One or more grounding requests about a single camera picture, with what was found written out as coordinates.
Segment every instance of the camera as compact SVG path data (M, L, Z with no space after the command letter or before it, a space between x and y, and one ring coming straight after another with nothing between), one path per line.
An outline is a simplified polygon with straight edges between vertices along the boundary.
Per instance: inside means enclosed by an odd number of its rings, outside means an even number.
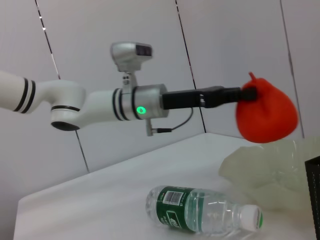
M141 69L141 64L152 58L152 47L138 42L113 43L110 53L119 72L133 73Z

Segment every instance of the translucent plastic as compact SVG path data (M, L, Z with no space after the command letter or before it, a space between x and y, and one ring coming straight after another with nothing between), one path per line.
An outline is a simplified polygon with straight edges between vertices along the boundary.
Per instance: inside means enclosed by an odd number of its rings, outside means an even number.
M240 147L226 157L219 175L269 210L310 208L305 161L320 156L320 137Z
M146 198L146 213L153 222L159 225L162 223L157 216L157 199L165 187L153 188ZM188 228L194 232L221 236L241 228L241 207L241 205L229 202L222 193L194 189L186 200L184 219Z

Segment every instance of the clear plastic bag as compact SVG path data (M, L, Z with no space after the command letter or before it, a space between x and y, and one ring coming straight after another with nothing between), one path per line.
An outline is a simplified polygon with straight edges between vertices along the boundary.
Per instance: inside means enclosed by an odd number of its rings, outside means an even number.
M268 210L311 208L305 161L320 156L320 137L240 147L219 175Z

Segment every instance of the white table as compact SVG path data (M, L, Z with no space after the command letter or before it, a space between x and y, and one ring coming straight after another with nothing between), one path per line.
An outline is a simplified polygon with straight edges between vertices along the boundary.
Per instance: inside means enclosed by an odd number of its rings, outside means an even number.
M134 157L19 201L14 240L187 240L207 237L156 227L145 213L159 185L212 189L247 199L218 176L244 139L205 133ZM310 215L264 213L260 240L315 240Z

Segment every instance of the black stripe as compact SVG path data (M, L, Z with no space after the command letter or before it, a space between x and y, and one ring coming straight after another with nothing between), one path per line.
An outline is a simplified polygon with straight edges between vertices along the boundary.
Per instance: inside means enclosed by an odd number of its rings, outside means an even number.
M124 113L124 109L122 108L122 89L120 90L120 93L119 93L119 108L120 108L120 113L123 119L129 121L129 119L126 117Z
M28 110L31 107L31 104L32 104L32 102L34 101L34 98L35 98L36 83L33 80L31 80L31 83L32 83L32 91L31 91L31 95L30 95L30 98L29 98L29 102L26 105L25 109L21 112L22 114L25 114L26 112L28 112Z
M16 107L15 110L13 110L14 112L18 112L18 111L21 109L22 105L24 104L24 102L25 102L25 100L26 100L26 97L27 97L28 85L29 85L28 79L24 78L24 90L23 90L23 94L22 94L22 97L21 97L21 100L20 100L18 106Z
M65 105L53 106L53 107L51 108L51 111L54 110L54 109L70 109L70 110L75 110L75 111L77 111L77 112L80 111L80 109L77 108L77 107L74 107L74 106L65 106Z
M132 91L132 95L131 95L131 107L132 107L132 111L133 111L133 114L135 116L136 119L139 119L139 120L142 120L138 113L137 113L137 109L136 109L136 104L135 104L135 98L136 98L136 90L137 90L137 86L133 89Z
M112 106L113 106L113 112L114 112L114 115L115 117L119 120L119 121L122 121L122 119L119 117L118 113L117 113L117 109L116 109L116 94L117 94L117 91L119 90L119 88L115 89L113 91L113 95L112 95Z

